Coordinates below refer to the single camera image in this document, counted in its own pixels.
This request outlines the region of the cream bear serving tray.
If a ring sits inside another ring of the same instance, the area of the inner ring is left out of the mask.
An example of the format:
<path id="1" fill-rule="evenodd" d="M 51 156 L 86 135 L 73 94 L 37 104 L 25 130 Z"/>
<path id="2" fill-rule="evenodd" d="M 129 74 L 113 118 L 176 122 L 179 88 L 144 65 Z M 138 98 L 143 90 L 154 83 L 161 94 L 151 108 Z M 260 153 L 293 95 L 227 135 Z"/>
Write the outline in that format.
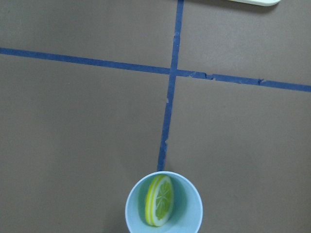
<path id="1" fill-rule="evenodd" d="M 265 6 L 265 7 L 273 6 L 280 2 L 280 0 L 230 0 L 230 1 L 258 5 L 258 6 Z"/>

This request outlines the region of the light blue plastic cup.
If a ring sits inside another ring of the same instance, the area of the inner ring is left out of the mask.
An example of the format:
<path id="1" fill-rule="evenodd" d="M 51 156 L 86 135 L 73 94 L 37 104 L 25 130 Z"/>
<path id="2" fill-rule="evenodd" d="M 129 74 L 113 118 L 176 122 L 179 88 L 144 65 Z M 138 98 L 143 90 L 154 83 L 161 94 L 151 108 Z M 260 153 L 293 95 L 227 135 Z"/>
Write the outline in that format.
<path id="1" fill-rule="evenodd" d="M 188 179 L 174 172 L 158 171 L 132 188 L 125 219 L 131 233 L 197 233 L 203 204 Z"/>

